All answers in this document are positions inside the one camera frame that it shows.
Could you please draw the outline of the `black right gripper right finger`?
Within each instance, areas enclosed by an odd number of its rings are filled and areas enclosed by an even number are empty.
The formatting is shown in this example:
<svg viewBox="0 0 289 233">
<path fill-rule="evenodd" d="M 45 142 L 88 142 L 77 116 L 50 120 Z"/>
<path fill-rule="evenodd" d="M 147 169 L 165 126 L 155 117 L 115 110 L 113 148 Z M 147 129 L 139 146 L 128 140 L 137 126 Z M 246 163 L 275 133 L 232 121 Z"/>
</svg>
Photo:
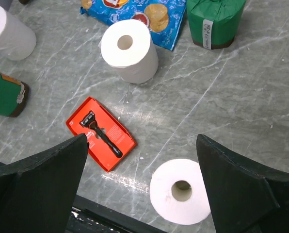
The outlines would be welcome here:
<svg viewBox="0 0 289 233">
<path fill-rule="evenodd" d="M 196 149 L 216 232 L 289 233 L 289 173 L 203 134 Z"/>
</svg>

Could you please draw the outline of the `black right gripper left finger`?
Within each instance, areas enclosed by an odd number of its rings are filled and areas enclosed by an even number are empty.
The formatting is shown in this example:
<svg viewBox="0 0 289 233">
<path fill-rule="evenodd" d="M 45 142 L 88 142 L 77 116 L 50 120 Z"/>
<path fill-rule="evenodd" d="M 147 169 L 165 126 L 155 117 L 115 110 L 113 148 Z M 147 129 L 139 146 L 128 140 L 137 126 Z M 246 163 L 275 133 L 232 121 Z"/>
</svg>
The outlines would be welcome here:
<svg viewBox="0 0 289 233">
<path fill-rule="evenodd" d="M 65 232 L 88 155 L 85 134 L 0 162 L 0 233 Z"/>
</svg>

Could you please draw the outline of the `green roll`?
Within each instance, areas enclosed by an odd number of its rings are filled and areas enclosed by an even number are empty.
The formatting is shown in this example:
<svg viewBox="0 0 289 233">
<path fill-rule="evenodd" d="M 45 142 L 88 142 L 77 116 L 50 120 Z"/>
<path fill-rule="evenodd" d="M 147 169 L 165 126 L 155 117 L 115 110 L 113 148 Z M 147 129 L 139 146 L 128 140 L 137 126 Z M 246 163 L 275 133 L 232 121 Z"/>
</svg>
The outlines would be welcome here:
<svg viewBox="0 0 289 233">
<path fill-rule="evenodd" d="M 229 47 L 237 33 L 246 1 L 188 0 L 187 16 L 193 43 L 209 50 Z"/>
<path fill-rule="evenodd" d="M 30 87 L 0 73 L 0 116 L 17 117 L 26 106 Z"/>
</svg>

